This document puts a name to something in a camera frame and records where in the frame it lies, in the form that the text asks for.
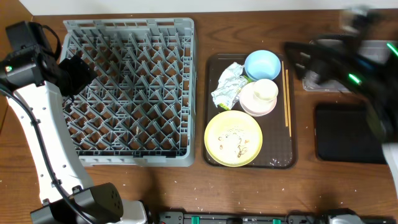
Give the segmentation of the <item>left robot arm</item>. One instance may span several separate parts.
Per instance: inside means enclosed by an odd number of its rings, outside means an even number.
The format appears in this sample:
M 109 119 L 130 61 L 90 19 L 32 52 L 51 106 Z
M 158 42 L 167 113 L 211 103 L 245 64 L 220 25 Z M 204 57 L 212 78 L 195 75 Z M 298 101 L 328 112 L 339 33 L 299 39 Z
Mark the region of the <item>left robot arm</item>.
M 33 223 L 147 223 L 140 201 L 121 198 L 112 183 L 95 185 L 79 160 L 63 116 L 96 73 L 80 57 L 60 60 L 48 27 L 22 21 L 6 28 L 12 52 L 1 62 L 1 93 L 24 130 L 39 178 L 42 207 Z

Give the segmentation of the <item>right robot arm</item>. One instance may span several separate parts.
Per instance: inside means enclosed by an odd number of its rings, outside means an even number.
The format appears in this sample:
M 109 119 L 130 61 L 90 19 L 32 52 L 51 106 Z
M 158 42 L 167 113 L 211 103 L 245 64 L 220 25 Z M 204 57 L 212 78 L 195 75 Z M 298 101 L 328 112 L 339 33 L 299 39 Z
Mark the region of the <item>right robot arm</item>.
M 387 42 L 381 63 L 360 54 L 364 41 L 382 16 L 366 6 L 341 13 L 343 34 L 322 34 L 310 43 L 285 42 L 283 50 L 299 80 L 313 73 L 315 83 L 331 80 L 367 101 L 368 124 L 381 142 L 392 178 L 397 180 L 397 45 Z

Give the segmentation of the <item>pink plate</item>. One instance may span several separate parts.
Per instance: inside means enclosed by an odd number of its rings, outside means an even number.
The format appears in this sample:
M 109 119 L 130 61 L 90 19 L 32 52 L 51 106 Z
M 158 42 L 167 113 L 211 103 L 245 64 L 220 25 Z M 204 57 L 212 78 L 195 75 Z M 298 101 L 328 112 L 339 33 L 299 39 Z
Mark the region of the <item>pink plate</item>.
M 245 85 L 239 94 L 239 103 L 242 109 L 253 117 L 269 114 L 276 106 L 277 99 L 271 101 L 258 100 L 252 90 L 254 82 Z

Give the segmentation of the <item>light blue bowl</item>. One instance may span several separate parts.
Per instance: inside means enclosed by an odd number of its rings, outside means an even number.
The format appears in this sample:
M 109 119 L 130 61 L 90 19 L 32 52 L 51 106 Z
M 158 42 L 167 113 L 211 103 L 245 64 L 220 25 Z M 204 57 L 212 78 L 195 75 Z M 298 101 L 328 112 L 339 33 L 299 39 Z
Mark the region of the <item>light blue bowl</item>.
M 279 57 L 268 50 L 257 50 L 247 56 L 244 62 L 246 75 L 254 80 L 275 79 L 282 68 Z

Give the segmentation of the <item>foil snack wrapper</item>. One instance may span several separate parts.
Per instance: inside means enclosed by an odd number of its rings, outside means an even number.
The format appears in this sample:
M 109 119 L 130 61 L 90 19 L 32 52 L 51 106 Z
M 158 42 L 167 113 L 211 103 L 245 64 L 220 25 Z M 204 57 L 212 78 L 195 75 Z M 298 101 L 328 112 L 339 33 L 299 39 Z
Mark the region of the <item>foil snack wrapper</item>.
M 239 101 L 239 94 L 249 80 L 243 75 L 244 65 L 236 62 L 228 66 L 218 80 L 216 90 L 211 92 L 216 107 L 231 110 Z

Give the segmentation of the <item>cream white cup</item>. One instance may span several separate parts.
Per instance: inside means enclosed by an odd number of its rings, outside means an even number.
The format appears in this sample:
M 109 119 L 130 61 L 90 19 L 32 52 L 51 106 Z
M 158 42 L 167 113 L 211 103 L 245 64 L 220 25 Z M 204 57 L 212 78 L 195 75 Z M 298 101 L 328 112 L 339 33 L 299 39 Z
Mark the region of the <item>cream white cup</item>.
M 277 98 L 279 89 L 272 80 L 261 79 L 254 83 L 254 96 L 258 100 L 272 101 Z

